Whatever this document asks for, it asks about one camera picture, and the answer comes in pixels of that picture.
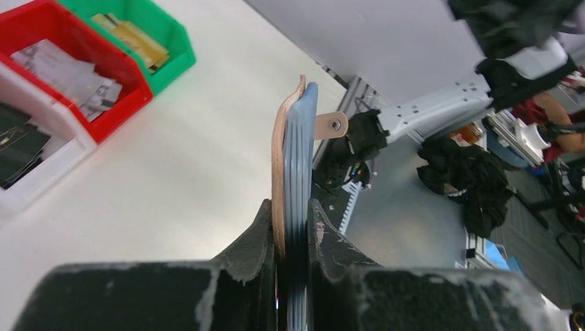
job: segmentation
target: red bin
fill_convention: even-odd
[[[36,0],[0,14],[0,35],[0,61],[71,109],[97,143],[152,100],[152,91],[135,61],[53,0]],[[73,102],[10,58],[43,39],[78,60],[95,63],[97,74],[120,83],[123,88],[114,106],[89,122]]]

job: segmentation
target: red shirt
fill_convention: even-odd
[[[515,106],[512,110],[512,115],[517,119],[521,119],[526,124],[545,124],[548,122],[548,117],[544,109],[537,106],[532,99]],[[569,118],[571,118],[572,123],[585,122],[585,111],[581,110],[575,114],[570,114]],[[542,151],[544,163],[558,158],[563,153],[564,151],[561,146],[556,142],[552,142],[549,148]]]

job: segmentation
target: table surface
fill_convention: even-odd
[[[3,12],[25,0],[5,0]],[[56,265],[209,259],[270,197],[270,138],[299,75],[345,90],[241,0],[157,1],[197,64],[20,215],[0,221],[0,330]]]

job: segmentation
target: blue jeans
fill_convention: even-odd
[[[497,134],[495,134],[492,130],[487,129],[487,139],[488,139],[488,149],[497,157],[499,157],[502,161],[506,162],[510,166],[514,166],[516,168],[528,168],[530,164],[524,160],[521,156],[516,154],[514,150],[508,147],[502,146],[499,141],[497,140]]]

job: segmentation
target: gray wall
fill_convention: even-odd
[[[452,83],[482,59],[440,0],[246,1],[320,64],[360,76],[391,103]],[[573,37],[569,48],[584,44]]]

